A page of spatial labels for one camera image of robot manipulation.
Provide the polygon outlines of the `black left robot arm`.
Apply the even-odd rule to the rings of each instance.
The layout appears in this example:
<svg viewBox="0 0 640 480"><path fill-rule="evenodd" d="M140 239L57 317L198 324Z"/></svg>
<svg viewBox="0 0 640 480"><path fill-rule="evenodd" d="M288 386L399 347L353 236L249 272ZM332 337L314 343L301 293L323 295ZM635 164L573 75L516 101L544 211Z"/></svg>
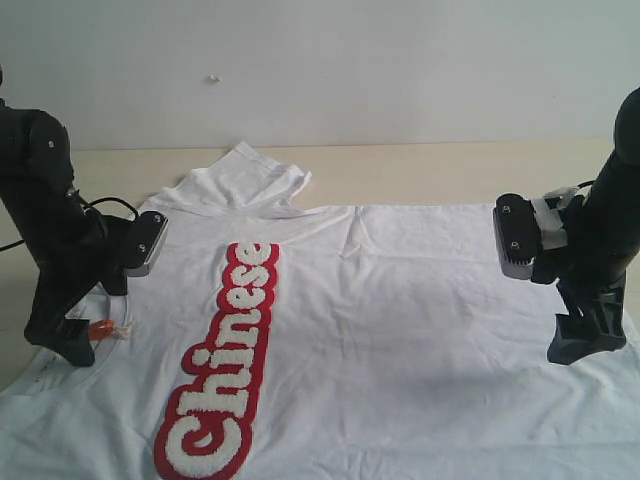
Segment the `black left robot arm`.
<svg viewBox="0 0 640 480"><path fill-rule="evenodd" d="M25 339L89 367L89 322L67 314L94 286L124 295L118 248L126 219L103 215L74 186L66 128L38 109L1 106L1 200L39 275Z"/></svg>

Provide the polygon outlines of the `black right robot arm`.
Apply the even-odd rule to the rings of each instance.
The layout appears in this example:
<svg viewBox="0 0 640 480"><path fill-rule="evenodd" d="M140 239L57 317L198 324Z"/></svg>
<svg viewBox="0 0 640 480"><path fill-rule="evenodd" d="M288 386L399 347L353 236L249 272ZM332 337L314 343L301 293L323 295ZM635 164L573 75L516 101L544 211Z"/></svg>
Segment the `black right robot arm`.
<svg viewBox="0 0 640 480"><path fill-rule="evenodd" d="M567 309L556 316L547 360L570 365L626 344L626 270L639 254L639 91L622 102L614 149L586 196L561 211L565 247L541 252L532 281L555 283Z"/></svg>

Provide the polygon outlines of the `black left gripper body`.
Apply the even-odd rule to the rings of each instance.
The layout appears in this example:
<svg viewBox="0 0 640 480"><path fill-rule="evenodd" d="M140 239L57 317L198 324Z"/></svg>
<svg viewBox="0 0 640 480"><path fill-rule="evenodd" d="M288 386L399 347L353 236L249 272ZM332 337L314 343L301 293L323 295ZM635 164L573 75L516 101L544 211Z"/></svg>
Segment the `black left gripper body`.
<svg viewBox="0 0 640 480"><path fill-rule="evenodd" d="M113 296L128 293L121 253L130 221L96 210L63 214L29 239L39 270L30 318L61 320L96 284Z"/></svg>

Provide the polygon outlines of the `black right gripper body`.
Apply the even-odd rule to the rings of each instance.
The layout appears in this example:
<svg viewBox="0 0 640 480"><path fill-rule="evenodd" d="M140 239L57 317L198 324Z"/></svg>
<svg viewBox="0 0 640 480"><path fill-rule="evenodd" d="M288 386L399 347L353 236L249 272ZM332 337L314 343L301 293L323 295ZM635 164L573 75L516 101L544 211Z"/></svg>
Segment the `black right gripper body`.
<svg viewBox="0 0 640 480"><path fill-rule="evenodd" d="M630 226L620 215L594 208L590 197L573 198L558 214L560 244L540 249L532 281L557 282L578 305L622 290L630 264Z"/></svg>

